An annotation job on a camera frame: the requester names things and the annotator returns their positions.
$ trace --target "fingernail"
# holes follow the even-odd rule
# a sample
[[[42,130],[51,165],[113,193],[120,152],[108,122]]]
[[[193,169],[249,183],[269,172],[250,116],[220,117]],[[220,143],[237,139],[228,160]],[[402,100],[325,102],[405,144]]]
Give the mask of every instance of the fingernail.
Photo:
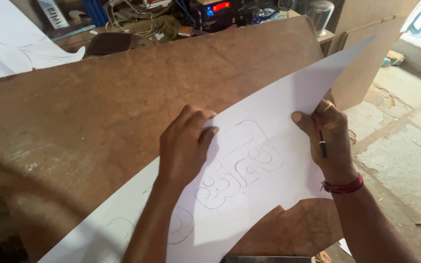
[[[292,113],[292,120],[294,122],[299,122],[301,120],[301,114],[299,112]]]

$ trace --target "amplifier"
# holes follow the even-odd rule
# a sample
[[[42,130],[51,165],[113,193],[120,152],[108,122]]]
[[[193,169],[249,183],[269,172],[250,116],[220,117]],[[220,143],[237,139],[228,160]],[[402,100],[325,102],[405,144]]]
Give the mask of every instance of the amplifier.
[[[190,15],[196,21],[196,29],[209,33],[218,32],[237,24],[251,24],[253,14],[260,9],[288,11],[294,0],[225,0],[203,5],[195,0],[188,0]]]

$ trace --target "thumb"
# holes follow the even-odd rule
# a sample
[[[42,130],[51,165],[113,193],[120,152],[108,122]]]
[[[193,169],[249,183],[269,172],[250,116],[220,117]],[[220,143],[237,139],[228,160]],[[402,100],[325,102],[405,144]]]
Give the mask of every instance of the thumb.
[[[219,129],[217,127],[209,127],[202,132],[198,140],[199,148],[202,149],[202,151],[207,152],[209,145],[211,145],[212,139],[214,138],[214,135],[218,131]]]
[[[313,123],[313,119],[300,111],[295,111],[291,115],[292,121],[300,128],[300,130],[304,131],[310,139],[314,139],[318,136],[316,133],[316,129]]]

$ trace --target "gold ring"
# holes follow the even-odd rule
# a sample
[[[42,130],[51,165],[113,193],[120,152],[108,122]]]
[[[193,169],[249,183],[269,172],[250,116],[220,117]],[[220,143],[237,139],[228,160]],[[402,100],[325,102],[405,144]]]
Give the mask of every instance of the gold ring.
[[[331,106],[334,106],[334,104],[332,103],[332,102],[330,102],[330,101],[327,101],[328,103],[329,103],[329,105],[327,105],[325,108],[324,108],[324,110],[322,111],[322,112],[325,112],[325,111],[327,111],[327,109],[329,109]]]

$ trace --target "hand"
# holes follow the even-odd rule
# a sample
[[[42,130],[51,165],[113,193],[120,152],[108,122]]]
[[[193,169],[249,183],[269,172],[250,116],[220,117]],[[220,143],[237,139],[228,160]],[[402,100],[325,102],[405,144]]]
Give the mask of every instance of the hand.
[[[292,113],[291,117],[293,122],[310,138],[311,156],[323,171],[326,182],[333,185],[345,185],[358,177],[350,155],[347,115],[335,106],[323,112],[328,105],[329,103],[323,99],[315,110],[326,142],[327,158],[324,159],[321,157],[318,130],[312,117],[298,111]]]
[[[160,137],[160,168],[156,182],[183,190],[201,171],[217,127],[202,129],[214,111],[186,105]]]

